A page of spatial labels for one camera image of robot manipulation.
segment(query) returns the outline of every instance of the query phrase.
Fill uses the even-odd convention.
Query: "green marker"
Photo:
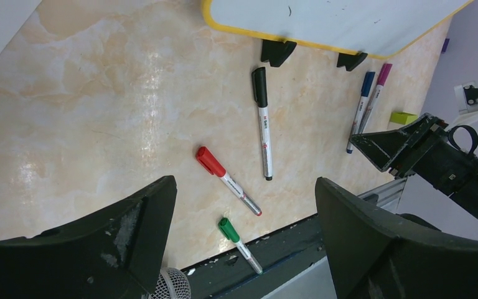
[[[241,237],[239,237],[228,218],[223,217],[221,221],[219,221],[219,230],[223,233],[226,239],[231,240],[235,244],[237,249],[239,249],[243,257],[252,266],[254,271],[257,274],[262,274],[263,268],[261,268],[261,265],[254,258],[250,250],[248,250],[248,247],[246,247],[246,245],[241,241]]]

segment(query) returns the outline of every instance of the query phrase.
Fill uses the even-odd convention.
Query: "black marker cap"
[[[254,88],[254,100],[257,107],[265,108],[268,106],[266,96],[266,70],[265,67],[258,67],[252,72],[252,86]]]

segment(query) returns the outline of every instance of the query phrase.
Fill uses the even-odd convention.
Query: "red marker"
[[[206,146],[201,146],[197,151],[195,156],[197,161],[204,167],[210,174],[218,176],[223,183],[228,187],[231,192],[233,192],[237,198],[239,198],[250,210],[256,214],[256,216],[261,215],[261,209],[255,204],[255,202],[250,198],[239,184],[237,184],[232,177],[226,172],[226,169],[215,159],[210,150]]]

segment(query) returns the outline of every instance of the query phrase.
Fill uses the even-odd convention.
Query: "purple object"
[[[448,48],[448,44],[450,43],[450,39],[445,39],[444,40],[444,45],[441,53],[446,53],[446,49]]]
[[[389,72],[391,71],[392,64],[384,64],[382,65],[382,69],[380,70],[380,75],[378,75],[377,85],[386,84],[387,77],[389,76]]]

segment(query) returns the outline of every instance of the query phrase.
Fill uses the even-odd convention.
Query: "yellow border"
[[[268,34],[268,33],[262,33],[262,32],[257,32],[257,31],[252,31],[252,30],[247,30],[247,29],[241,29],[241,28],[236,28],[236,27],[231,27],[231,26],[226,26],[226,25],[221,25],[217,22],[214,21],[214,19],[212,18],[212,15],[210,13],[210,7],[212,5],[212,1],[213,0],[202,0],[202,16],[204,17],[204,20],[206,21],[206,23],[213,29],[215,30],[219,30],[219,31],[225,31],[225,32],[230,32],[230,33],[235,33],[235,34],[242,34],[244,36],[252,36],[252,37],[257,37],[259,39],[268,39],[268,40],[291,40],[293,42],[296,42],[298,43],[299,45],[305,45],[307,47],[313,47],[313,48],[320,48],[320,49],[324,49],[324,50],[331,50],[331,51],[334,51],[334,52],[339,52],[339,53],[345,53],[345,54],[351,54],[351,55],[354,55],[356,53],[358,53],[357,51],[354,51],[354,50],[348,50],[348,49],[342,49],[342,48],[338,48],[338,47],[332,47],[330,45],[322,45],[322,44],[317,44],[317,43],[314,43],[314,42],[306,42],[306,41],[303,41],[303,40],[297,40],[297,39],[288,39],[287,37],[283,37],[283,36],[276,36],[276,35],[273,35],[273,34]],[[400,49],[399,51],[397,51],[396,53],[393,53],[389,56],[381,56],[381,55],[375,55],[375,54],[369,54],[368,57],[371,57],[371,58],[376,58],[376,59],[388,59],[390,57],[393,57],[395,56],[396,54],[404,51],[407,47],[411,46],[412,44],[414,44],[417,40],[421,39],[423,36],[425,36],[428,32],[432,31],[435,27],[439,26],[440,24],[442,24],[444,21],[448,20],[450,17],[452,17],[453,15],[455,15],[458,11],[460,11],[461,9],[465,8],[468,4],[470,4],[473,0],[469,0],[468,2],[466,2],[463,6],[461,6],[459,9],[455,10],[454,12],[452,12],[449,16],[445,17],[442,21],[438,22],[437,24],[435,24],[435,26],[433,26],[432,28],[430,28],[428,31],[424,32],[424,34],[422,34],[421,36],[417,37],[414,41],[410,42],[409,44],[407,44],[406,46],[404,46],[404,48]]]

